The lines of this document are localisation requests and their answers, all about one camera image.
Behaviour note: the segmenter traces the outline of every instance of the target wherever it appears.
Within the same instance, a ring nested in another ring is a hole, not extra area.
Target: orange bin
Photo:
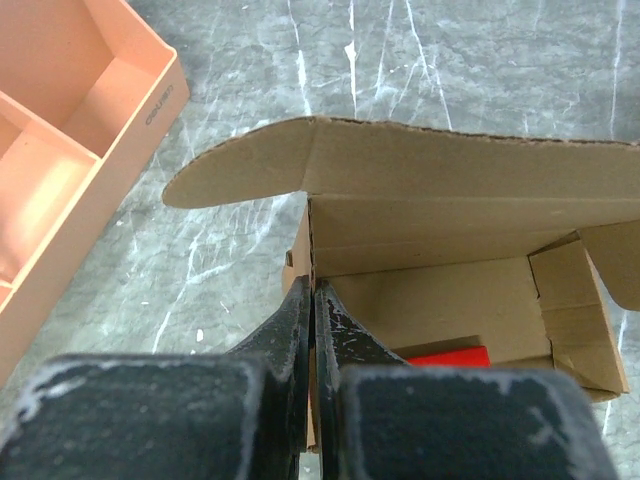
[[[0,386],[188,96],[125,1],[2,3]]]

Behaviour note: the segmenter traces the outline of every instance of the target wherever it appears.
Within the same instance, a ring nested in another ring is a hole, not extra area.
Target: cardboard box
[[[640,309],[640,149],[301,118],[231,139],[165,191],[200,208],[308,192],[283,272],[325,277],[388,347],[477,339],[494,366],[628,391],[596,270]]]
[[[0,387],[189,96],[124,0],[0,15]]]

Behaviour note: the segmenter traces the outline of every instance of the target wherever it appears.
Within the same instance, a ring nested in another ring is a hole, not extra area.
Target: box lid
[[[635,145],[305,117],[204,152],[170,182],[163,199],[179,208],[202,208],[298,190],[345,200],[564,202],[569,211],[580,210],[580,223],[568,218],[566,226],[582,236],[613,299],[640,310]]]

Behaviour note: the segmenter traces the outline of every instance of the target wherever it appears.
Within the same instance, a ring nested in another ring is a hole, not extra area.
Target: deli logo
[[[164,107],[164,105],[167,103],[167,100],[169,100],[169,97],[171,96],[171,92],[173,92],[173,85],[169,85],[167,89],[162,93],[160,100],[156,102],[156,104],[153,107],[153,110],[151,110],[151,113],[147,116],[147,119],[144,122],[145,124],[151,125],[151,122],[153,122],[153,119],[156,118],[156,115],[158,115],[162,107]]]

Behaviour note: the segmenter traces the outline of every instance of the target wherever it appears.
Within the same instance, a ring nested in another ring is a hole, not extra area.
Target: gray marble surface
[[[63,352],[222,352],[281,299],[292,194],[198,211],[160,193],[195,154],[326,114],[464,132],[640,139],[640,1],[131,0],[178,49],[192,99],[0,394]],[[634,392],[596,406],[640,478],[640,315],[611,304]],[[317,478],[306,456],[302,478]]]

